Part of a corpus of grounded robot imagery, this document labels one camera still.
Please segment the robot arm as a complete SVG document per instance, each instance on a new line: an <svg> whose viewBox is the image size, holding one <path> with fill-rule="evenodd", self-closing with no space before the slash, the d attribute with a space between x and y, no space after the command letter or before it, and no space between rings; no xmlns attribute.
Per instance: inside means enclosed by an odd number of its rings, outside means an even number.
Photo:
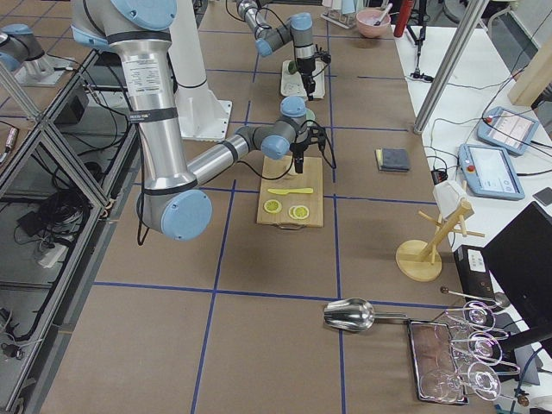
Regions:
<svg viewBox="0 0 552 414"><path fill-rule="evenodd" d="M208 226L212 204L200 190L249 152L278 160L304 139L306 106L286 97L267 127L242 127L193 160L184 138L197 139L229 117L211 92L198 25L189 1L75 1L76 42L118 55L129 94L129 120L141 138L140 223L177 241Z"/></svg>
<svg viewBox="0 0 552 414"><path fill-rule="evenodd" d="M237 1L238 16L249 26L255 38L257 52L267 57L288 43L294 48L294 63L301 76L305 91L311 94L315 88L316 48L312 35L311 14L297 13L278 27L268 24L261 15L267 1Z"/></svg>

